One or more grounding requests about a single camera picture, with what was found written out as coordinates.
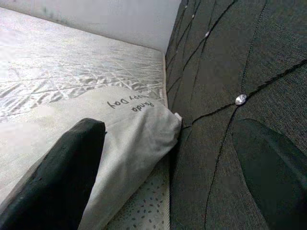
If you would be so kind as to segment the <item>white printed pillow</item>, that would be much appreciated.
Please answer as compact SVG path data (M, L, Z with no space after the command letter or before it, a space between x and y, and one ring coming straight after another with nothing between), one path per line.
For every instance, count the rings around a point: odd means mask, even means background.
M91 90L70 100L40 105L14 122L0 124L0 154L25 162L9 166L7 175L12 178L29 166L30 157L37 157L35 164L84 118L104 122L106 135L77 230L101 230L175 146L182 119L159 101L121 87Z

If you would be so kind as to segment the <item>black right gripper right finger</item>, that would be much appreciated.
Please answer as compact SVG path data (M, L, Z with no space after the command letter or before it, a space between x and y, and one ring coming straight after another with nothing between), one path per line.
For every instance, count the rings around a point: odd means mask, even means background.
M236 123L236 153L270 230L307 230L307 156L285 135L252 119Z

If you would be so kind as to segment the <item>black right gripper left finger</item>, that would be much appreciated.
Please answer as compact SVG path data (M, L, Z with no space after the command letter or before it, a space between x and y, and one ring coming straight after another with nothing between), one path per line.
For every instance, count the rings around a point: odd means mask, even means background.
M0 205L0 230L77 230L105 135L105 123L91 118L66 131Z

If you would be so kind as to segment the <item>white quilted mattress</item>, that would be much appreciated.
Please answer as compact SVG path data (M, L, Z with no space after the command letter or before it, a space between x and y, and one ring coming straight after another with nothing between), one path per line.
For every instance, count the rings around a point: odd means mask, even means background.
M160 51L73 29L0 7L0 124L39 105L90 90L124 87L167 106L165 57ZM35 162L10 178L0 154L0 204ZM170 230L169 170L165 156L104 230Z

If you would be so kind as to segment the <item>black tufted studded headboard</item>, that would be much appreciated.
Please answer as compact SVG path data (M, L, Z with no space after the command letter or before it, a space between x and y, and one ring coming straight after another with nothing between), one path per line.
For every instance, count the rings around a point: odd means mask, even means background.
M166 53L171 230L270 230L236 153L252 119L307 156L307 0L182 0Z

